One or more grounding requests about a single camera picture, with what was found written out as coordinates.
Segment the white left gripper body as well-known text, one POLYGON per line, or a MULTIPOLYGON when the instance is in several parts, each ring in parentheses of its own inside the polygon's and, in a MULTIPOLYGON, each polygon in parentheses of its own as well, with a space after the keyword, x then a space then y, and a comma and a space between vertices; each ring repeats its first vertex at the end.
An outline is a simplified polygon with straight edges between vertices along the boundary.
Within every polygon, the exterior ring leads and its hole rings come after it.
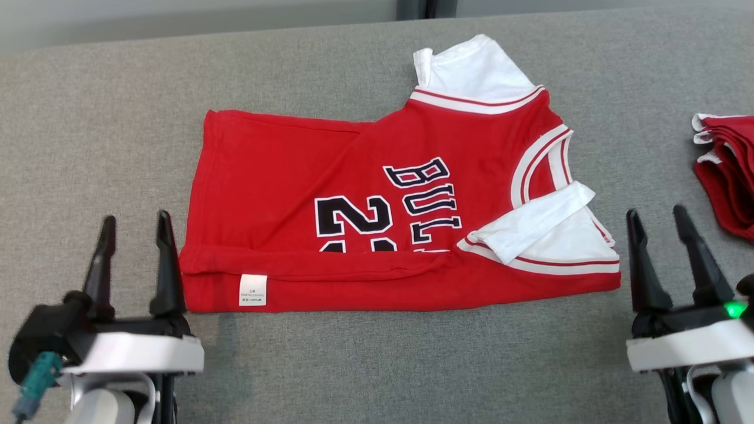
POLYGON ((64 374, 166 373, 204 371, 205 351, 185 317, 122 319, 98 323, 73 338, 78 359, 64 374))

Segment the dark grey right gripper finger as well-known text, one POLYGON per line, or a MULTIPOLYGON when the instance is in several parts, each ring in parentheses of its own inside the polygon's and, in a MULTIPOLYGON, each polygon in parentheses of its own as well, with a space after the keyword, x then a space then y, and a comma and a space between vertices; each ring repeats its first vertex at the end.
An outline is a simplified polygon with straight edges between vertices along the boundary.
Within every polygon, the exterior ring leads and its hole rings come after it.
POLYGON ((636 314, 667 312, 672 308, 672 300, 658 281, 648 252, 648 236, 638 210, 628 210, 626 225, 632 309, 636 314))
POLYGON ((699 234, 689 212, 682 204, 673 207, 677 233, 686 246, 695 289, 692 293, 697 307, 722 306, 735 298, 719 264, 709 250, 705 239, 699 234))

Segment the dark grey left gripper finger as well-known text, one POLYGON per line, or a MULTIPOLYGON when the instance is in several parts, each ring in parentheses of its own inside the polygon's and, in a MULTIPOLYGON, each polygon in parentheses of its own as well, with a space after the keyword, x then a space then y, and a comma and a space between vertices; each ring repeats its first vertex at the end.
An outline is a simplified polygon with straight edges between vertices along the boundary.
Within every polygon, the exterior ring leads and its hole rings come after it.
POLYGON ((87 313, 92 320, 113 320, 115 309, 111 300, 111 258, 115 254, 116 219, 106 216, 103 220, 97 246, 92 253, 83 292, 91 298, 87 313))
POLYGON ((171 215, 167 210, 158 212, 156 246, 159 250, 158 276, 156 293, 149 303, 149 313, 154 317, 181 316, 187 308, 177 244, 171 215))

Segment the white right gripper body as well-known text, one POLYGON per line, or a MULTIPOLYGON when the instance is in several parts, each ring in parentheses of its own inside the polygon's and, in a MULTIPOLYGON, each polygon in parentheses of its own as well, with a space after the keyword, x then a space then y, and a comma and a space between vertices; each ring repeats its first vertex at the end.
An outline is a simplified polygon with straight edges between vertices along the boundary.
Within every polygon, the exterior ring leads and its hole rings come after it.
POLYGON ((752 306, 737 316, 732 309, 722 305, 639 314, 633 338, 626 341, 631 369, 653 372, 751 360, 752 306))

